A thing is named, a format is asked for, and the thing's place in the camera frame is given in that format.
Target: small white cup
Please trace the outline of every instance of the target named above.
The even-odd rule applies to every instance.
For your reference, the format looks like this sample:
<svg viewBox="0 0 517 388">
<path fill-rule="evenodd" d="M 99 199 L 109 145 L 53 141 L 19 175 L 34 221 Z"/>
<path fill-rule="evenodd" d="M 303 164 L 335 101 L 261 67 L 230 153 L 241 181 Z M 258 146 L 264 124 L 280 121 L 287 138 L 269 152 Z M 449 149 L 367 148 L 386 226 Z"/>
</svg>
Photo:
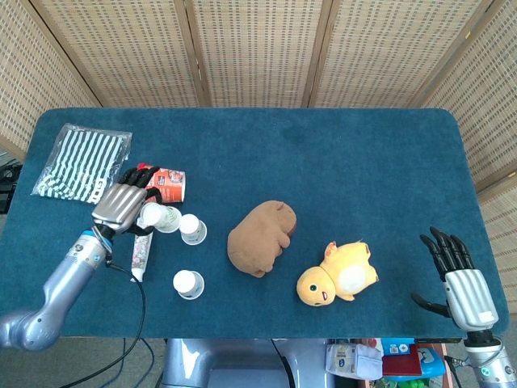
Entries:
<svg viewBox="0 0 517 388">
<path fill-rule="evenodd" d="M 172 206 L 163 206 L 154 202 L 145 204 L 140 213 L 142 221 L 154 226 L 158 232 L 172 233 L 178 230 L 181 212 Z"/>
<path fill-rule="evenodd" d="M 174 289 L 183 299 L 193 300 L 204 291 L 204 279 L 199 272 L 183 269 L 174 275 Z"/>
<path fill-rule="evenodd" d="M 201 244 L 207 237 L 207 226 L 194 214 L 185 214 L 181 217 L 179 231 L 182 240 L 188 245 Z"/>
</svg>

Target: striped cloth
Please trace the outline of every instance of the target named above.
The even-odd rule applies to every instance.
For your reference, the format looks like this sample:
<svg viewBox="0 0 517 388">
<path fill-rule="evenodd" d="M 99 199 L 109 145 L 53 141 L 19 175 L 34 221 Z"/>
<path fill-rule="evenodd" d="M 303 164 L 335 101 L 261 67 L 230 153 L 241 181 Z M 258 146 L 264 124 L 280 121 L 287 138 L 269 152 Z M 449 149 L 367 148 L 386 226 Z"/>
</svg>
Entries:
<svg viewBox="0 0 517 388">
<path fill-rule="evenodd" d="M 65 124 L 32 195 L 98 203 L 128 158 L 131 136 Z"/>
</svg>

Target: red and white cup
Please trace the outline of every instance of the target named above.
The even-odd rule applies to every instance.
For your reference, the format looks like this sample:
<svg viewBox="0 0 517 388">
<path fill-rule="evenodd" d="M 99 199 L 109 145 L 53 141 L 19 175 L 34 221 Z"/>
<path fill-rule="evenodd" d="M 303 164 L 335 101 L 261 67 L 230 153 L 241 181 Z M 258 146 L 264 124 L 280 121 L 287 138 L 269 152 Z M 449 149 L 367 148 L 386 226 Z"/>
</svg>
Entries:
<svg viewBox="0 0 517 388">
<path fill-rule="evenodd" d="M 151 168 L 149 164 L 140 163 L 138 170 L 142 168 Z M 164 204 L 172 204 L 174 202 L 183 202 L 185 200 L 185 188 L 187 186 L 187 176 L 183 171 L 170 170 L 161 168 L 156 171 L 145 188 L 157 188 L 162 194 L 162 202 Z M 156 199 L 151 197 L 148 202 L 155 202 Z"/>
</svg>

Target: toothpaste tube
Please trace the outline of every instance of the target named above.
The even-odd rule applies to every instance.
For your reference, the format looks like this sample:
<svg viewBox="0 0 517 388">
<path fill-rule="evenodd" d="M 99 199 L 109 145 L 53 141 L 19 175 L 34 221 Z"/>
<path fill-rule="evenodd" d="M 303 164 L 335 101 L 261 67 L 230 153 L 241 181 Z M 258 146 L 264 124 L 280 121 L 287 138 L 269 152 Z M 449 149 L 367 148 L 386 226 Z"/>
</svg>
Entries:
<svg viewBox="0 0 517 388">
<path fill-rule="evenodd" d="M 137 225 L 145 228 L 141 217 L 137 219 Z M 149 249 L 151 248 L 151 241 L 153 241 L 153 234 L 147 236 L 135 236 L 135 243 L 132 249 L 131 273 L 138 281 L 142 282 L 145 268 L 147 267 L 147 259 L 149 258 Z"/>
</svg>

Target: blue carpet surface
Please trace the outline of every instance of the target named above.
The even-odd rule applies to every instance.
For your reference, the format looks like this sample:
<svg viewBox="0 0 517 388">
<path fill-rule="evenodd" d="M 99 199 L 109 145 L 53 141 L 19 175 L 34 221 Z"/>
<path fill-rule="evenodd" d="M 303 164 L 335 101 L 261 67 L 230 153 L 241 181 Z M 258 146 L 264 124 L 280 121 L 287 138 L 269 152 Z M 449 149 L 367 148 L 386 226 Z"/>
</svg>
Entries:
<svg viewBox="0 0 517 388">
<path fill-rule="evenodd" d="M 429 226 L 467 243 L 500 313 L 509 315 L 454 118 L 439 109 L 125 109 L 46 112 L 24 163 L 0 242 L 0 314 L 43 303 L 43 283 L 81 231 L 92 205 L 29 196 L 65 123 L 133 133 L 124 169 L 139 162 L 187 173 L 182 213 L 208 227 L 184 244 L 156 233 L 144 277 L 144 337 L 454 337 L 449 320 L 420 310 L 415 291 L 443 302 L 443 288 L 418 236 Z M 292 245 L 272 272 L 255 279 L 226 256 L 228 233 L 265 200 L 295 210 Z M 354 302 L 304 305 L 296 280 L 321 262 L 330 241 L 359 239 L 372 251 L 380 282 Z M 132 235 L 115 240 L 114 262 L 129 267 Z M 172 289 L 180 269 L 200 272 L 202 297 Z M 69 313 L 64 335 L 131 336 L 137 287 L 100 268 Z"/>
</svg>

